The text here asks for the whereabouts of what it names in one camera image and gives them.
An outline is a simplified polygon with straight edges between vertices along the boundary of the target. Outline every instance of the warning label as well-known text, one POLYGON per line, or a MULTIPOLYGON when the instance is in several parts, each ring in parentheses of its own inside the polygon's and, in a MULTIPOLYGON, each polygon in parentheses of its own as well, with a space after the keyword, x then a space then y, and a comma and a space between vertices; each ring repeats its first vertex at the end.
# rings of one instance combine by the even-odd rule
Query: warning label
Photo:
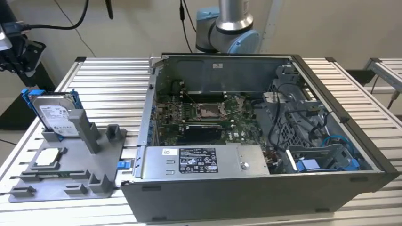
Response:
POLYGON ((215 148, 180 148, 180 173, 217 173, 215 148))

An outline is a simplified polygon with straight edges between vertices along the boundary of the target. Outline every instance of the floor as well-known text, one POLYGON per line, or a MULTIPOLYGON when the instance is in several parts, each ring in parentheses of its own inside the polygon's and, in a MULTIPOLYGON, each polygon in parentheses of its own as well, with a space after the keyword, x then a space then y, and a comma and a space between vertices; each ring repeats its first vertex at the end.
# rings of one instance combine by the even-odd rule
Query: floor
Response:
MULTIPOLYGON (((14 97, 0 97, 0 115, 8 108, 9 104, 13 102, 14 97)), ((12 143, 17 143, 25 131, 18 130, 0 130, 0 139, 6 140, 12 143)), ((4 163, 8 155, 12 152, 14 145, 10 145, 0 141, 0 166, 4 163)))

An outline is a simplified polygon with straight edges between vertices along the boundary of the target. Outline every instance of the hard disk drive label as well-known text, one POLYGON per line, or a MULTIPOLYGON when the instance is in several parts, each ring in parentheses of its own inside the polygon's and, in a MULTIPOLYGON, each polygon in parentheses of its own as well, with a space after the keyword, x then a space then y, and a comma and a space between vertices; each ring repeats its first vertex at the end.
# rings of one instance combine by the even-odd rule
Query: hard disk drive label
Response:
POLYGON ((180 173, 217 173, 215 148, 180 148, 180 173))
POLYGON ((57 105, 41 105, 40 110, 54 133, 61 136, 77 136, 77 130, 70 121, 68 121, 68 111, 57 105))

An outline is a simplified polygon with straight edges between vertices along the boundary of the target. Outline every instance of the motherboard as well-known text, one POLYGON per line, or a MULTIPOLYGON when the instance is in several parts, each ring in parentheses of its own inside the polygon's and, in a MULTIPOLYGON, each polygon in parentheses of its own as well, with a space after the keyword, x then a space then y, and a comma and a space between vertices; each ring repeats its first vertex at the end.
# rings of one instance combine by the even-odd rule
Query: motherboard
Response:
POLYGON ((160 145, 264 146, 251 100, 245 95, 162 96, 157 103, 160 145))

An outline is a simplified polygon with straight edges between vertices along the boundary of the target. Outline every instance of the slotted aluminum table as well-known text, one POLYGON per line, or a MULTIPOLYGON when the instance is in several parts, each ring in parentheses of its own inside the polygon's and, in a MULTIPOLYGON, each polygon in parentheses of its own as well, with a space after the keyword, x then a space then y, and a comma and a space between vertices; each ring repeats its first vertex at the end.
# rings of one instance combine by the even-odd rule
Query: slotted aluminum table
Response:
MULTIPOLYGON (((363 128, 392 165, 402 171, 402 125, 353 81, 336 62, 304 58, 335 98, 363 128)), ((136 155, 141 108, 148 87, 148 59, 86 58, 74 62, 56 91, 80 93, 89 121, 98 127, 116 123, 128 130, 122 159, 136 155)), ((110 198, 53 202, 9 203, 8 191, 40 147, 41 124, 36 119, 0 168, 0 225, 130 225, 136 223, 120 190, 110 198)), ((129 176, 118 170, 116 184, 129 176)), ((208 225, 402 225, 402 176, 380 191, 357 195, 335 213, 277 216, 171 224, 208 225)))
POLYGON ((402 59, 371 58, 364 69, 372 70, 395 90, 402 92, 402 59))

